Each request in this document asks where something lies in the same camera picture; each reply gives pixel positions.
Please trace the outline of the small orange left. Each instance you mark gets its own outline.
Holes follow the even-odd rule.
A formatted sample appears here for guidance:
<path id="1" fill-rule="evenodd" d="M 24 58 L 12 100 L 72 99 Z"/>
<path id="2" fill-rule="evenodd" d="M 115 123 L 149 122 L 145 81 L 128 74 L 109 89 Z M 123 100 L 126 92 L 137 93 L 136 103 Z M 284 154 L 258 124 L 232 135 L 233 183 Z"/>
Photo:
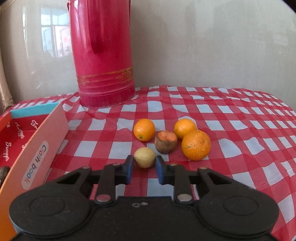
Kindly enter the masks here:
<path id="1" fill-rule="evenodd" d="M 154 123 L 147 118 L 140 119 L 133 127 L 134 136 L 142 142 L 150 141 L 154 137 L 155 132 Z"/>

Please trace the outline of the pale yellow round fruit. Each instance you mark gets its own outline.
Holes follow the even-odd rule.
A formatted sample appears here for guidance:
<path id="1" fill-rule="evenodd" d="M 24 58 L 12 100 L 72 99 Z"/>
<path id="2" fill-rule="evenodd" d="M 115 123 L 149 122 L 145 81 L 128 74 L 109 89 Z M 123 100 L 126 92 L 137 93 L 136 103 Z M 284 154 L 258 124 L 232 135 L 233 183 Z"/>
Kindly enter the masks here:
<path id="1" fill-rule="evenodd" d="M 133 157 L 140 168 L 150 168 L 154 165 L 156 154 L 152 149 L 142 147 L 135 151 Z"/>

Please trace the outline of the beige embroidered curtain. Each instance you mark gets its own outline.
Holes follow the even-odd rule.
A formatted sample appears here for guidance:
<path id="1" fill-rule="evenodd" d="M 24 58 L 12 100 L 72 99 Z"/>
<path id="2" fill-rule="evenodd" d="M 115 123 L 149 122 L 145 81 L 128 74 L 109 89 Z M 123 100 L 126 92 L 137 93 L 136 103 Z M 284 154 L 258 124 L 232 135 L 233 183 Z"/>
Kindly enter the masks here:
<path id="1" fill-rule="evenodd" d="M 3 106 L 4 111 L 7 111 L 14 105 L 14 100 L 6 80 L 2 57 L 0 57 L 0 88 L 1 104 Z"/>

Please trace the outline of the brown bitten fruit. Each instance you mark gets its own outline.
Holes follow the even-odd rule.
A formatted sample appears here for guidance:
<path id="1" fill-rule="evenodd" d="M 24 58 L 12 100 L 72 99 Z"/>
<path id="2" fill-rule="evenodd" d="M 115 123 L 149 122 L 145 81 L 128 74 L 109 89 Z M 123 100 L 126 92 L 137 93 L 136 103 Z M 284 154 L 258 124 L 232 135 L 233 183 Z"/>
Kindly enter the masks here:
<path id="1" fill-rule="evenodd" d="M 178 137 L 171 131 L 161 131 L 154 139 L 155 148 L 161 154 L 171 153 L 175 149 L 177 142 Z"/>

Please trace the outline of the small orange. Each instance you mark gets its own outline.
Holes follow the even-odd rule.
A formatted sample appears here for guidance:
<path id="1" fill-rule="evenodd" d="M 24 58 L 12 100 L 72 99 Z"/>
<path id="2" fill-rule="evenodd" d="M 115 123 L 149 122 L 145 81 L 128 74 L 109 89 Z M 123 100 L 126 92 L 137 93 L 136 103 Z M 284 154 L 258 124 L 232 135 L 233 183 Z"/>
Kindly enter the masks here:
<path id="1" fill-rule="evenodd" d="M 154 123 L 147 118 L 140 119 L 133 127 L 134 136 L 142 142 L 150 141 L 154 137 L 155 132 Z"/>
<path id="2" fill-rule="evenodd" d="M 186 134 L 196 129 L 196 124 L 187 118 L 177 121 L 174 126 L 174 132 L 179 139 L 183 139 Z"/>

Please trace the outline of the orange cloth book box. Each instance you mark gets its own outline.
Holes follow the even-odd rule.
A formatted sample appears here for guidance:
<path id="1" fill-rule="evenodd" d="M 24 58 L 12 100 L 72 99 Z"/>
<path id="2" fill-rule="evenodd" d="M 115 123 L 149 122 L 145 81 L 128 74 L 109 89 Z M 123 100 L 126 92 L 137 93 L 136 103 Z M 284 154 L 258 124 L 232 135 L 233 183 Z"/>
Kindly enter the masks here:
<path id="1" fill-rule="evenodd" d="M 11 202 L 20 194 L 42 185 L 62 144 L 69 124 L 58 102 L 7 111 L 1 116 L 1 240 L 16 232 L 9 218 Z"/>

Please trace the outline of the large orange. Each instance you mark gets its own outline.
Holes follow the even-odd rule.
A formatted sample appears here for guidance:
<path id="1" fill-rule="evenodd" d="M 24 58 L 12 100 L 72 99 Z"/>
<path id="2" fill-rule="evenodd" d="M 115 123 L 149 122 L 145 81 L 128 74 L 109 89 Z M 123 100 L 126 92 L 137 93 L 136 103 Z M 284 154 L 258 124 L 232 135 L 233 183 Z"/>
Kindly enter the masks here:
<path id="1" fill-rule="evenodd" d="M 189 160 L 201 161 L 211 150 L 210 137 L 201 130 L 193 130 L 183 137 L 181 149 Z"/>

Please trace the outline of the red thermos flask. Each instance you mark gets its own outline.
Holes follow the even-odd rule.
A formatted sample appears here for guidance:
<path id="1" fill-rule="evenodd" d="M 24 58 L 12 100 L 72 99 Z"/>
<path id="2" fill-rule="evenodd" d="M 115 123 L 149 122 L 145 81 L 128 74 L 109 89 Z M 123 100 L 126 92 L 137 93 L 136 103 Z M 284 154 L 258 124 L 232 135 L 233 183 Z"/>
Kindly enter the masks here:
<path id="1" fill-rule="evenodd" d="M 68 1 L 67 8 L 81 104 L 103 108 L 130 100 L 130 1 Z"/>

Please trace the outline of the small orange back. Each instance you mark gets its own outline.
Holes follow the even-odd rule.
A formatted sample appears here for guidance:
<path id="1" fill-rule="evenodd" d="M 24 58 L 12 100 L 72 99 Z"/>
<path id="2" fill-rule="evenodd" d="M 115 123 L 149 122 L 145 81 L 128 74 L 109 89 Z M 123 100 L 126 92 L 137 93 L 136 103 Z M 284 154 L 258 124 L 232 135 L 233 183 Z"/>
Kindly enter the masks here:
<path id="1" fill-rule="evenodd" d="M 177 121 L 174 126 L 174 132 L 179 139 L 183 139 L 186 134 L 196 129 L 196 124 L 187 118 Z"/>

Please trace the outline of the red white checkered tablecloth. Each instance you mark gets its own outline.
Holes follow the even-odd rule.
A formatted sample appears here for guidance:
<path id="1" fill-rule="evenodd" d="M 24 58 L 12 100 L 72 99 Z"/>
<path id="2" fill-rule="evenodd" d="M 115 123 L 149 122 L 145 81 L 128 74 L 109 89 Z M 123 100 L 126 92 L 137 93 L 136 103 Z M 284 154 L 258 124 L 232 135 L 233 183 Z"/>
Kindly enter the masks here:
<path id="1" fill-rule="evenodd" d="M 61 102 L 69 132 L 47 176 L 53 180 L 81 166 L 101 169 L 141 147 L 154 149 L 132 132 L 150 119 L 157 131 L 172 131 L 183 118 L 211 139 L 202 161 L 188 160 L 177 146 L 163 155 L 189 170 L 204 166 L 271 196 L 280 208 L 273 229 L 295 240 L 295 111 L 276 96 L 247 89 L 153 86 L 137 88 L 132 100 L 109 108 L 86 108 L 77 93 L 22 101 L 16 108 Z"/>

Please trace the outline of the dark rotten banana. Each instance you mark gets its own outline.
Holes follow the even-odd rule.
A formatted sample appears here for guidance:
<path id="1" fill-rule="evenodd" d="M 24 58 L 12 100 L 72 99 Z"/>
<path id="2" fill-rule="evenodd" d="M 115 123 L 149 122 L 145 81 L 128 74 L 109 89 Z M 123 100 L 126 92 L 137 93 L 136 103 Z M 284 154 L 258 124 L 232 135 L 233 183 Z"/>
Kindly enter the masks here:
<path id="1" fill-rule="evenodd" d="M 8 173 L 10 171 L 9 166 L 2 166 L 0 167 L 0 186 L 2 186 L 5 178 L 7 177 Z"/>

